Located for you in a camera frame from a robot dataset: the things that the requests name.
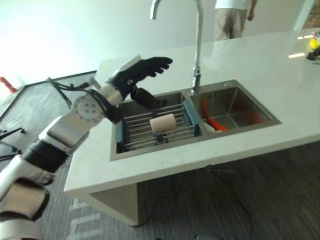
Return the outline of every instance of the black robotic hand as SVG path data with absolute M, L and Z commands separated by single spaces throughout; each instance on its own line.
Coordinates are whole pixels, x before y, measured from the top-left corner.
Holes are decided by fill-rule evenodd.
M 125 99 L 128 94 L 138 104 L 148 109 L 159 109 L 167 104 L 165 100 L 156 99 L 151 93 L 143 88 L 137 88 L 137 82 L 146 77 L 155 77 L 162 74 L 164 70 L 169 68 L 169 64 L 173 62 L 168 57 L 152 57 L 149 59 L 141 59 L 127 69 L 123 69 L 114 74 L 108 84 L 116 87 L 122 98 Z

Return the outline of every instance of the chrome faucet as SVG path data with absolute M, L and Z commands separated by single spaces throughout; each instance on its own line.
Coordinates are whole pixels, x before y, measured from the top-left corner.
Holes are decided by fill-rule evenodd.
M 161 0 L 153 0 L 151 9 L 150 9 L 150 19 L 156 19 L 157 8 Z M 200 53 L 201 53 L 201 38 L 202 38 L 202 28 L 204 21 L 204 10 L 202 7 L 201 0 L 195 0 L 196 7 L 198 10 L 197 14 L 197 24 L 196 24 L 196 47 L 195 47 L 195 60 L 193 70 L 193 78 L 192 78 L 192 89 L 191 92 L 196 94 L 200 90 Z

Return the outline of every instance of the white shirt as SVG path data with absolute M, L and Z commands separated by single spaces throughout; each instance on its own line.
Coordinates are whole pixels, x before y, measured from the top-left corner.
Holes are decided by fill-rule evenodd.
M 250 0 L 216 0 L 216 9 L 243 9 L 248 10 Z

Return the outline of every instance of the robotic arm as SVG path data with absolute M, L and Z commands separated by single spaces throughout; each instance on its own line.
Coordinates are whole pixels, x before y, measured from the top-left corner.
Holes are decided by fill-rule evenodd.
M 42 240 L 34 223 L 49 202 L 44 188 L 53 182 L 55 172 L 83 143 L 91 128 L 108 118 L 116 124 L 123 117 L 117 107 L 127 95 L 148 109 L 159 109 L 167 102 L 158 100 L 137 82 L 155 77 L 169 68 L 172 60 L 138 55 L 120 67 L 105 86 L 89 90 L 72 105 L 69 113 L 56 118 L 22 155 L 16 155 L 0 172 L 0 240 Z

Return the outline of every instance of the sink basin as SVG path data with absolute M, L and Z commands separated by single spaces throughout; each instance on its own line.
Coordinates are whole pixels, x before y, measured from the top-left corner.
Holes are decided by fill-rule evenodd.
M 272 120 L 267 110 L 249 93 L 239 86 L 214 90 L 210 85 L 203 86 L 205 92 L 190 96 L 197 113 L 203 122 L 206 118 L 202 110 L 202 101 L 208 102 L 208 117 L 229 130 L 266 123 Z
M 213 138 L 239 134 L 279 124 L 269 112 L 236 80 L 201 86 L 199 93 L 190 89 L 156 95 L 167 100 L 161 109 L 149 111 L 132 100 L 119 105 L 124 119 L 113 126 L 111 160 L 154 152 L 167 148 L 205 141 Z M 207 122 L 202 101 L 208 105 L 208 117 L 227 128 L 213 132 Z M 173 114 L 177 123 L 175 130 L 153 135 L 149 120 Z

